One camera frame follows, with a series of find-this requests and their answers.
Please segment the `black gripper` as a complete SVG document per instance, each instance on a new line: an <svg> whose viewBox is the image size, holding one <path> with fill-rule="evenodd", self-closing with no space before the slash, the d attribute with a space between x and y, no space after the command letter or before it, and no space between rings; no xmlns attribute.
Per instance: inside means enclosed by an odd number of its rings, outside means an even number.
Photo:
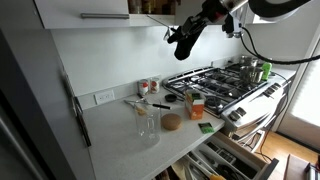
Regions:
<svg viewBox="0 0 320 180"><path fill-rule="evenodd" d="M208 22L216 22L228 13L228 9L222 3L222 0L205 0L202 4L202 11L195 16L188 18L188 31L187 36L194 35L201 32ZM169 36L167 42L172 44L185 38L182 33L182 27L177 29L172 28L173 34Z"/></svg>

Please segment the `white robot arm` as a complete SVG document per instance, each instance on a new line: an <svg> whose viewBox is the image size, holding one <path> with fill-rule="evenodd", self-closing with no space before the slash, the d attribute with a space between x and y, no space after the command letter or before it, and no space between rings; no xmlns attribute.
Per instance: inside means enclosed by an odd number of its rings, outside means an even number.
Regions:
<svg viewBox="0 0 320 180"><path fill-rule="evenodd" d="M248 4L251 11L262 18L277 18L286 15L310 0L286 0L285 2L272 2L271 0L205 0L201 5L201 12L189 16L183 25L173 30L167 42L179 42L192 35L202 32L209 22L216 22L229 13Z"/></svg>

